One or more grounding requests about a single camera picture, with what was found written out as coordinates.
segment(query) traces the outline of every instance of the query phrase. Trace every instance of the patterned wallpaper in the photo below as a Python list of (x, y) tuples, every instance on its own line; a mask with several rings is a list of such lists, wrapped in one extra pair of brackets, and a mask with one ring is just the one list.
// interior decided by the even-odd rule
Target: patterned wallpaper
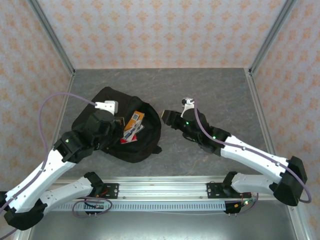
[(76, 69), (250, 67), (285, 0), (39, 0)]
[[(1, 0), (0, 12), (0, 191), (5, 191), (43, 161), (38, 109), (48, 95), (67, 89), (70, 74), (26, 0)], [(48, 141), (62, 99), (44, 108)]]
[(320, 4), (300, 0), (254, 76), (277, 153), (300, 157), (320, 236)]

